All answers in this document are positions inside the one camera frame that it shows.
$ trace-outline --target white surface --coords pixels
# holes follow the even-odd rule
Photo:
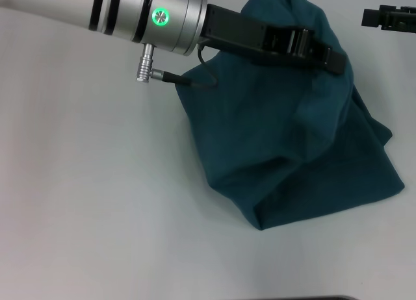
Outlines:
[[[407,188],[264,232],[210,191],[174,88],[136,82],[140,45],[1,10],[0,299],[414,299],[416,36],[360,25],[364,8],[416,0],[311,1],[394,131]],[[196,64],[156,54],[157,68]]]
[[[0,0],[1,6],[88,28],[94,0]]]

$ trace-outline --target green towel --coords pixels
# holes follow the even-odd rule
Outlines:
[[[323,11],[306,0],[249,0],[242,14],[305,26],[344,52]],[[343,76],[256,66],[228,53],[208,64],[217,89],[177,92],[209,185],[254,227],[331,214],[404,188],[384,152],[391,131],[371,118],[350,63]],[[186,76],[209,82],[201,66]]]

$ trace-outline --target black edge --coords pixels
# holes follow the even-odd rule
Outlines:
[[[142,13],[140,14],[140,20],[137,25],[137,30],[133,42],[140,43],[142,41],[146,27],[148,26],[148,18],[150,15],[150,7],[152,0],[144,0]]]
[[[90,26],[88,27],[91,31],[95,32],[98,29],[99,15],[101,14],[103,1],[104,0],[94,0],[94,3],[92,4]]]
[[[109,15],[107,16],[107,26],[104,34],[112,35],[117,22],[118,7],[120,6],[120,0],[111,0]]]

